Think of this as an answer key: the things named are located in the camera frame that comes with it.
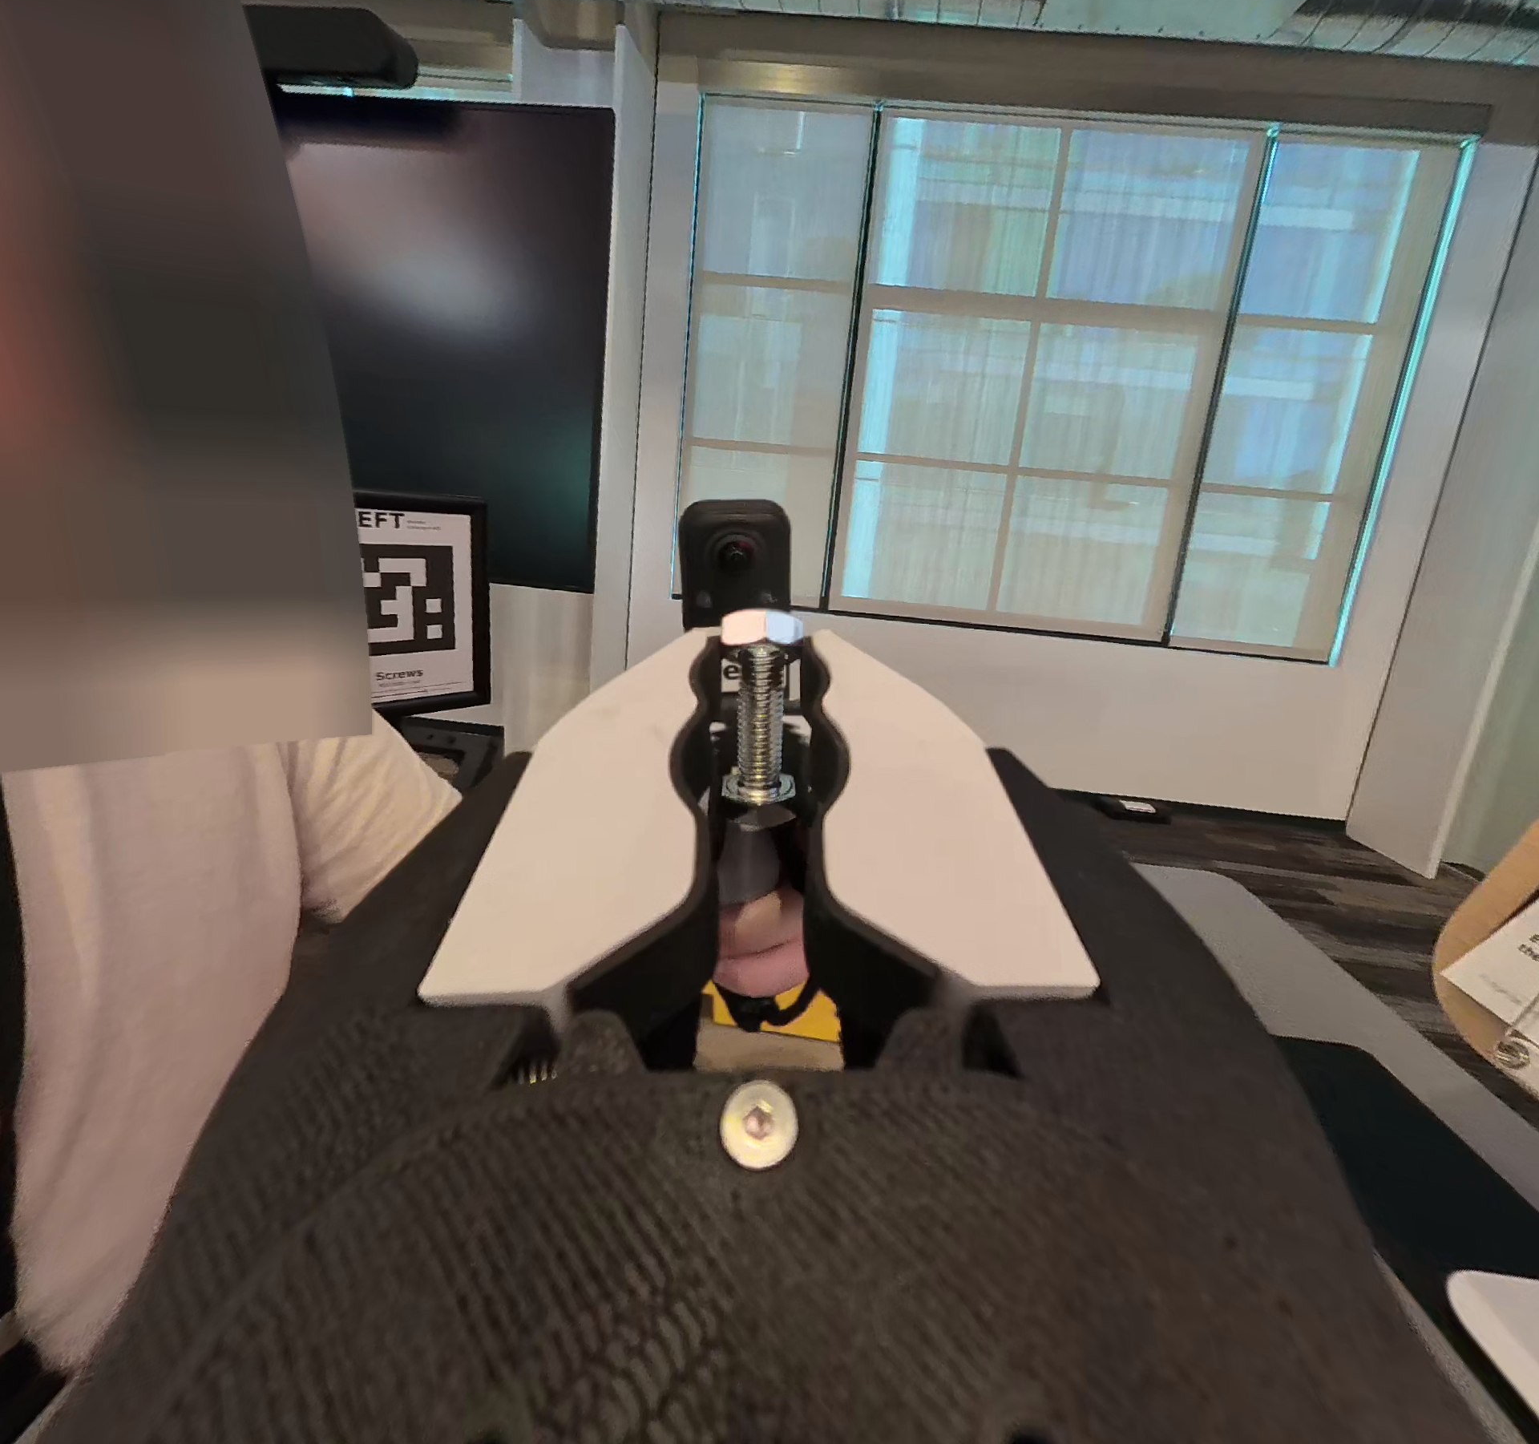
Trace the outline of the printed instruction sheet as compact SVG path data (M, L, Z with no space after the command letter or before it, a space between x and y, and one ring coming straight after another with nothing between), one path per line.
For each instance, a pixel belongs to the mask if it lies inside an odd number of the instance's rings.
M1498 926L1450 920L1433 983L1453 1032L1539 1098L1539 904Z

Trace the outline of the silver hex bolt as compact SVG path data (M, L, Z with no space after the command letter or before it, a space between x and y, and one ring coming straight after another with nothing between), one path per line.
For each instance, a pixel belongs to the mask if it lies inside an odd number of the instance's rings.
M801 639L801 616L780 608L735 608L721 622L724 664L738 667L735 775L754 784L784 775L784 681Z

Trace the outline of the black video bar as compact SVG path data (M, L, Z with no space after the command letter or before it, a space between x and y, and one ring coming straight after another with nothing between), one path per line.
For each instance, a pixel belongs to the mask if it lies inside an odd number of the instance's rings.
M242 3L267 88L391 88L420 77L414 43L375 8L342 3Z

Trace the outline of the black wall monitor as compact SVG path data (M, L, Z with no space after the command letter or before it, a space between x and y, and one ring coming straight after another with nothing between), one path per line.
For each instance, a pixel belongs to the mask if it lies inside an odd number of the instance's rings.
M273 94L358 493L484 499L493 580L594 594L609 104Z

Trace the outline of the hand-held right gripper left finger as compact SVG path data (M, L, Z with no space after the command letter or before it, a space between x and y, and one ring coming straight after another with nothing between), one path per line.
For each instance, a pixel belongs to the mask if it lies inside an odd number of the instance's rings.
M556 717L420 971L427 1009L613 1013L650 1069L700 1069L721 960L721 641L676 631Z

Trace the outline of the black framed marker sign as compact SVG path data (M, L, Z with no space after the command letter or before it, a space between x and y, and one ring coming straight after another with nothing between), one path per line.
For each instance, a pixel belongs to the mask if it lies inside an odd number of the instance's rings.
M484 499L352 493L371 704L460 796L500 758L500 729L458 717L493 704Z

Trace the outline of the large grid window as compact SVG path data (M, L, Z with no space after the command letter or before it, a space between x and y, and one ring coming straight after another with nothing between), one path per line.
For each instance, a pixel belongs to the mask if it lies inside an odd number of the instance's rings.
M705 91L673 494L796 608L1335 664L1473 153Z

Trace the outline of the person's left hand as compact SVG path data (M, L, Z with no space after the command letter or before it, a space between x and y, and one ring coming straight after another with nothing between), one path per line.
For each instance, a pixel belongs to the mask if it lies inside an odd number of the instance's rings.
M796 885L721 913L721 993L784 997L803 975L803 904Z

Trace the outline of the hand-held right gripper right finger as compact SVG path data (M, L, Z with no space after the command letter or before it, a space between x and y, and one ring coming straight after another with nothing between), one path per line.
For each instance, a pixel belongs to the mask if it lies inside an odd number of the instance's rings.
M939 696L865 646L812 631L803 971L841 1062L876 1069L906 1013L1081 1003L1101 965L990 765Z

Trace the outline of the yellow plastic bin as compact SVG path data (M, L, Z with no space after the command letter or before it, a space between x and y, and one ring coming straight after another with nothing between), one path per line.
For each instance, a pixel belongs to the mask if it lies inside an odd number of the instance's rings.
M705 1017L738 1032L784 1032L812 1045L841 1040L841 1013L812 975L796 983L788 993L760 993L760 997L711 983Z

